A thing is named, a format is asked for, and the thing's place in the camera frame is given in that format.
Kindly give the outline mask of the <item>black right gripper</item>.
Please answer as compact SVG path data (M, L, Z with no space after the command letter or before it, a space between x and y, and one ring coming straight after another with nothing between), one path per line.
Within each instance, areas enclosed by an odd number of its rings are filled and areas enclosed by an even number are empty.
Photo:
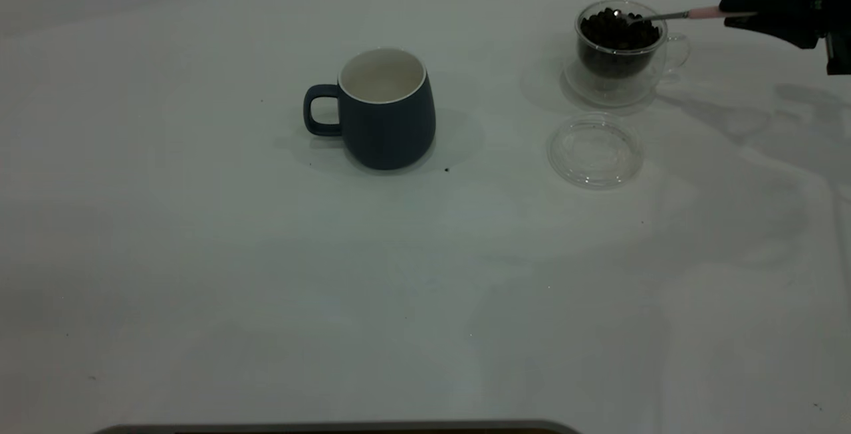
M820 39L826 39L827 74L850 76L850 25L847 16L771 15L830 12L848 4L849 0L721 0L719 7L727 13L758 13L726 18L727 27L771 35L800 49L814 49Z

